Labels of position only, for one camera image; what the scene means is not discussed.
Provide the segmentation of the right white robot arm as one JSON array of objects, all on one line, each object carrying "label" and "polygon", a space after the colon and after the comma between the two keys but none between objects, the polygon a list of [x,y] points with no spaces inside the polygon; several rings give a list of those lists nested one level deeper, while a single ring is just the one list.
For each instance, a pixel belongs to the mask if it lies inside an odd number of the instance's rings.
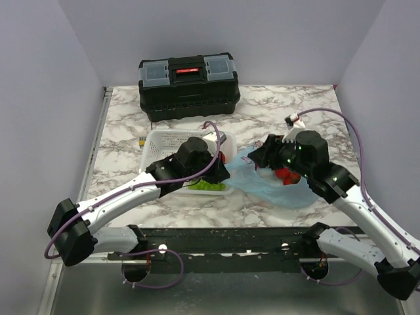
[{"label": "right white robot arm", "polygon": [[301,131],[292,142],[269,135],[248,158],[259,168],[286,167],[305,178],[316,195],[351,218],[373,242],[359,242],[318,222],[302,236],[306,255],[342,258],[376,277],[388,294],[402,301],[419,288],[419,240],[364,196],[349,170],[329,160],[327,141],[318,132]]}]

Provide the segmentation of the light blue plastic bag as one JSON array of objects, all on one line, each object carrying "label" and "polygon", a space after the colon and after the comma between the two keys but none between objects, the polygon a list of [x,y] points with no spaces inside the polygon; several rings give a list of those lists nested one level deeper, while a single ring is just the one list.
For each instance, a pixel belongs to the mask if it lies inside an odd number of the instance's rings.
[{"label": "light blue plastic bag", "polygon": [[255,167],[247,155],[262,145],[260,140],[252,143],[225,164],[230,173],[230,178],[224,181],[226,185],[287,209],[308,207],[318,200],[305,179],[285,186],[273,170]]}]

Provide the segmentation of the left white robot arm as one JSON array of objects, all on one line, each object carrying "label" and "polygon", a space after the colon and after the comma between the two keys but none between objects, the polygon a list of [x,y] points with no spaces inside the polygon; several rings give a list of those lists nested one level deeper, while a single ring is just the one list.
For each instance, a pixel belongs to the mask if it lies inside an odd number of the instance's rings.
[{"label": "left white robot arm", "polygon": [[229,179],[221,145],[225,134],[191,136],[178,150],[153,162],[133,180],[99,197],[74,203],[62,200],[47,228],[50,247],[57,250],[65,266],[74,266],[93,253],[120,252],[131,259],[145,253],[138,228],[107,228],[129,210],[181,190],[187,182],[204,180],[218,184]]}]

